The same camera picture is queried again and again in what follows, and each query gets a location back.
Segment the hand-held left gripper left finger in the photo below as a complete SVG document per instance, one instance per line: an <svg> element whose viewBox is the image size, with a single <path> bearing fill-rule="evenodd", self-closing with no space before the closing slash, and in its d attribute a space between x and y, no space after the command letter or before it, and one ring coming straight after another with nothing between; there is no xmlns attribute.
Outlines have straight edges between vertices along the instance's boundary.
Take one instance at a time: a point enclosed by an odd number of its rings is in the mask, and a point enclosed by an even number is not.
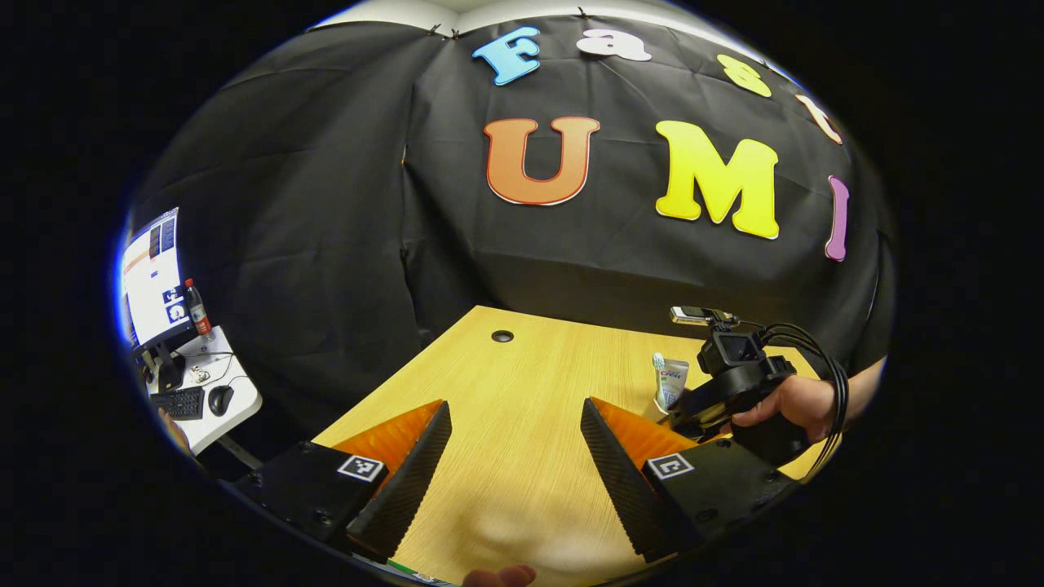
<svg viewBox="0 0 1044 587"><path fill-rule="evenodd" d="M232 483L232 494L323 546L384 563L413 523L452 431L450 406L436 399L332 447L299 442Z"/></svg>

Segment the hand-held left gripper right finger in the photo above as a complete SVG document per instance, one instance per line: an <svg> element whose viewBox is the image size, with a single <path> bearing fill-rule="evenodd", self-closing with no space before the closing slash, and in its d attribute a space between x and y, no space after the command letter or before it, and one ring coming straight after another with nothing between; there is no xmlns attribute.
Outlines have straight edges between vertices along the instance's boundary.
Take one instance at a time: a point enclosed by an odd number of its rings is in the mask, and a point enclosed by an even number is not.
<svg viewBox="0 0 1044 587"><path fill-rule="evenodd" d="M586 398L579 428L633 550L648 563L722 540L802 486L734 439L698 444L604 399Z"/></svg>

